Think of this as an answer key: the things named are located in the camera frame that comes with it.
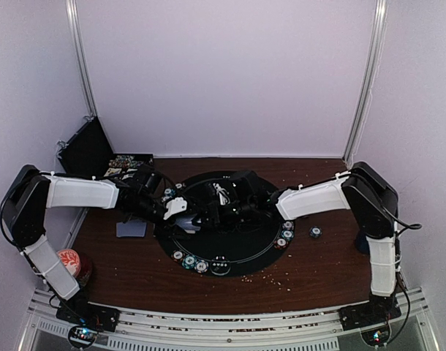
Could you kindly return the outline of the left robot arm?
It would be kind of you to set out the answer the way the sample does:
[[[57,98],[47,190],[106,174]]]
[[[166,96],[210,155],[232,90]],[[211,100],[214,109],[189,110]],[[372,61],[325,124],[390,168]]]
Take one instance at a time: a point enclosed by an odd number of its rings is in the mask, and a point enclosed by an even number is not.
[[[73,175],[24,165],[0,205],[1,231],[34,272],[63,301],[79,325],[94,318],[94,308],[80,294],[80,285],[57,255],[67,242],[67,227],[85,208],[119,210],[154,224],[196,233],[202,224],[193,200],[174,184],[174,195],[155,199],[154,181],[165,176],[147,167],[112,175]]]

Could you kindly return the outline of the leftover cards on table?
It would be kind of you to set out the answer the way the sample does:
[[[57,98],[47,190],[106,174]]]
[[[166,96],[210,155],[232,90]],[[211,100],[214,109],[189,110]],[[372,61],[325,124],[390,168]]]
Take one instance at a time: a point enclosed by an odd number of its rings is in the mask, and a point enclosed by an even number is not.
[[[117,238],[143,238],[147,231],[147,223],[141,221],[118,222],[116,224]]]

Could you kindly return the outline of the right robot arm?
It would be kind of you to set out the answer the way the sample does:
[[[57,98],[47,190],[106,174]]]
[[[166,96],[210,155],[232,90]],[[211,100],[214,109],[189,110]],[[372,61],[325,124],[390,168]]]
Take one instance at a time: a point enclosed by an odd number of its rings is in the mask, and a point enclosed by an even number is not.
[[[370,257],[370,301],[364,306],[364,317],[377,323],[388,315],[400,268],[400,235],[422,227],[399,219],[397,191],[365,162],[307,186],[266,191],[257,185],[257,179],[256,173],[248,172],[210,182],[211,200],[193,222],[201,227],[218,227],[259,211],[291,222],[312,214],[350,211],[366,239]]]

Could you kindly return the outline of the dark blue mug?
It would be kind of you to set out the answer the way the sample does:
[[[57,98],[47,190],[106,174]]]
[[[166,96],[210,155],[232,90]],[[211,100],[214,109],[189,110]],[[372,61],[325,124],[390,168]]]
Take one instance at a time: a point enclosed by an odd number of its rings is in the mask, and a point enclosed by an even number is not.
[[[361,254],[369,254],[369,247],[368,247],[368,241],[364,235],[361,233],[358,233],[355,238],[355,248],[361,253]]]

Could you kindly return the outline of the green chip stack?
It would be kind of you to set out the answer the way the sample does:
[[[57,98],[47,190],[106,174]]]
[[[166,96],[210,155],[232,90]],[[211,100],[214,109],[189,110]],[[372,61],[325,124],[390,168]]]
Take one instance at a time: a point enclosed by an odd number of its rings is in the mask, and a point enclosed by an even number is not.
[[[320,227],[312,227],[309,231],[309,235],[312,238],[319,238],[322,235],[322,229]]]

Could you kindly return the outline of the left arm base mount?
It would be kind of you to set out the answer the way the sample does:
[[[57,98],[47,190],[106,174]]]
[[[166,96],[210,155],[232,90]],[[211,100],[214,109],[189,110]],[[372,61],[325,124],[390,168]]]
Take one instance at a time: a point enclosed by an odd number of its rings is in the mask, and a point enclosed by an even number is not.
[[[67,332],[67,341],[76,349],[91,347],[100,333],[114,332],[120,311],[110,307],[88,305],[84,314],[73,312],[67,307],[58,308],[56,318],[72,324]]]

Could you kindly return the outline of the red patterned tin can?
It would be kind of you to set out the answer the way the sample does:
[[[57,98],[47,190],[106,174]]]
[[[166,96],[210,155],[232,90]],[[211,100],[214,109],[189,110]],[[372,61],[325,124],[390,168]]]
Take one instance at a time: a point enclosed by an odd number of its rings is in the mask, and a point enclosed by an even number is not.
[[[90,258],[86,254],[76,252],[73,249],[59,250],[57,255],[79,285],[85,287],[93,273],[93,263]]]

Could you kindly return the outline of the aluminium front rail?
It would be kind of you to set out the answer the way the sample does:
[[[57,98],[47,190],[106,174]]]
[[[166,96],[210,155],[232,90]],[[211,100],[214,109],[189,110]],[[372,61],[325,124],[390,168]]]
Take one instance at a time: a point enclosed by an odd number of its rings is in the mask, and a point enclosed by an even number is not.
[[[335,306],[267,314],[173,314],[116,307],[116,331],[99,333],[86,350],[443,350],[420,288],[397,294],[399,318],[346,330]],[[15,350],[75,350],[67,341],[72,324],[56,318],[58,301],[36,289]],[[387,347],[369,346],[372,329],[390,327]]]

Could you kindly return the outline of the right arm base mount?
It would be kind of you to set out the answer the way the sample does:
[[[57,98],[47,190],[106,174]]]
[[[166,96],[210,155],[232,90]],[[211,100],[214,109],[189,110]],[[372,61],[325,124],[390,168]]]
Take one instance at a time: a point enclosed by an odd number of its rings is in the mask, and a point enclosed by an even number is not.
[[[390,321],[401,316],[398,306],[386,309],[371,302],[339,309],[344,331],[360,329],[363,342],[370,347],[384,347],[392,339]]]

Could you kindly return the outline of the grey card deck box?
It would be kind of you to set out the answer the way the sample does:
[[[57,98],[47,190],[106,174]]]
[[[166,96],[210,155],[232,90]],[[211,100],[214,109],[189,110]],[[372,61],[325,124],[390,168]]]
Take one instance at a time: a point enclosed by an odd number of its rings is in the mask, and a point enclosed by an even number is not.
[[[194,224],[192,221],[195,218],[195,215],[190,216],[180,216],[175,220],[175,224],[180,227],[184,232],[195,234],[200,231],[201,226],[200,223]]]

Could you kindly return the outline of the round black poker mat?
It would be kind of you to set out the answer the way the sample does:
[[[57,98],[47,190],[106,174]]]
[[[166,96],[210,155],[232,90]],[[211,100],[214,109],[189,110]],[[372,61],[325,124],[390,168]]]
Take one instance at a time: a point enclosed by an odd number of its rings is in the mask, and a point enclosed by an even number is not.
[[[205,174],[201,173],[181,182],[183,189],[168,186],[174,193],[165,195],[163,192],[162,198],[182,196],[190,202],[198,215],[203,204],[199,196],[203,187],[199,182],[205,178]],[[186,270],[204,276],[215,276],[210,270],[211,261],[215,256],[225,256],[231,262],[231,270],[226,276],[218,277],[244,276],[261,271],[283,255],[291,241],[288,241],[284,249],[277,249],[274,242],[282,238],[281,233],[287,230],[284,223],[283,219],[273,215],[272,219],[267,218],[254,224],[239,224],[226,230],[201,228],[195,234],[186,233],[178,227],[156,227],[154,235],[170,258],[175,250],[181,250],[185,256],[192,255],[196,261],[205,260],[209,264],[205,273],[198,273],[194,268]]]

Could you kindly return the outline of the black poker set case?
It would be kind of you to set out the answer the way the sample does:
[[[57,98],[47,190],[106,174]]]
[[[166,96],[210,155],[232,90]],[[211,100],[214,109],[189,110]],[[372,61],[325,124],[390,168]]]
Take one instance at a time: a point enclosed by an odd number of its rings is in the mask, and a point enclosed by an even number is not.
[[[60,143],[57,157],[66,173],[77,176],[110,176],[154,165],[152,154],[116,153],[96,116],[87,116],[84,125]]]

